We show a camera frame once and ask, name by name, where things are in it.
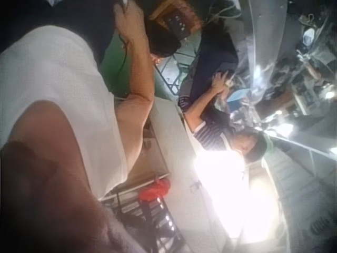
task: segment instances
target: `person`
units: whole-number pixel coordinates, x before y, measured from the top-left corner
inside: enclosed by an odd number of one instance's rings
[[[52,23],[29,16],[0,55],[2,250],[145,252],[99,202],[126,180],[154,101],[143,12],[111,2],[65,1],[75,12]],[[113,19],[132,55],[131,92],[116,108],[97,70]]]
[[[247,162],[253,162],[264,155],[266,140],[262,134],[236,132],[226,106],[230,92],[227,83],[237,65],[236,50],[223,23],[207,24],[199,52],[181,84],[178,105],[188,128],[205,150],[234,149]]]

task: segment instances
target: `white shirt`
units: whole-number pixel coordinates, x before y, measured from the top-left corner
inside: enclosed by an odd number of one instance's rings
[[[34,102],[57,104],[80,147],[93,194],[102,198],[127,178],[114,96],[78,35],[55,26],[37,28],[0,55],[0,144]]]

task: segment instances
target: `metal surface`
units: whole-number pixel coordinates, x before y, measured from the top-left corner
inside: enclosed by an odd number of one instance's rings
[[[285,25],[286,0],[239,0],[246,34],[252,103],[270,86]]]

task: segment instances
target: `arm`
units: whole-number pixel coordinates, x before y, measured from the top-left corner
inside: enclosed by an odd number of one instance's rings
[[[127,10],[115,6],[116,26],[127,38],[132,54],[130,94],[116,109],[118,128],[129,170],[143,143],[143,128],[154,101],[153,67],[145,34],[143,13],[129,1]]]
[[[201,114],[205,110],[208,103],[219,93],[222,93],[222,99],[226,99],[229,89],[225,86],[227,73],[221,76],[216,74],[212,86],[200,98],[198,98],[191,107],[185,112],[185,120],[192,132],[203,122]]]

